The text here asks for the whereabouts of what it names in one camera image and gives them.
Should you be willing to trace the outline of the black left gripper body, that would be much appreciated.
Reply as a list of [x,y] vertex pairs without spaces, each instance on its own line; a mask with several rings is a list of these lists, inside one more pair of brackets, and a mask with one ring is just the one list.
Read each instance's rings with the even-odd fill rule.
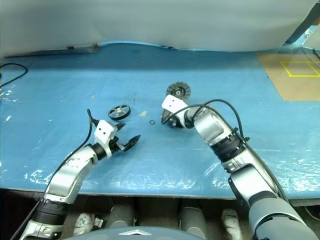
[[109,149],[112,153],[115,153],[117,151],[124,151],[125,147],[121,143],[118,142],[119,138],[115,136],[113,139],[109,141]]

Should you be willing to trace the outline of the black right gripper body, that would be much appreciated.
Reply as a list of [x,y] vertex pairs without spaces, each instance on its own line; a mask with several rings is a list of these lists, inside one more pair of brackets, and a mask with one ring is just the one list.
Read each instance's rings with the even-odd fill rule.
[[176,115],[172,117],[167,117],[166,125],[168,125],[171,128],[184,128],[180,119]]

